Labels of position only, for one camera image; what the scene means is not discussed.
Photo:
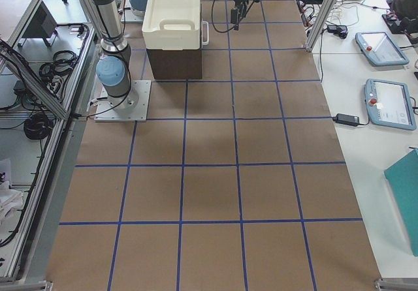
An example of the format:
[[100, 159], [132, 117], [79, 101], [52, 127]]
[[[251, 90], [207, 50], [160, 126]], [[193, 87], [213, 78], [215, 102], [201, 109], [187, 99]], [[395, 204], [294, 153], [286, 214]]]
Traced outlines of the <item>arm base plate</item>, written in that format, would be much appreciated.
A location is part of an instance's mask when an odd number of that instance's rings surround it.
[[151, 80], [133, 80], [131, 91], [121, 104], [123, 98], [108, 98], [105, 88], [102, 87], [101, 97], [105, 97], [105, 100], [98, 102], [94, 119], [109, 122], [146, 121], [151, 86]]

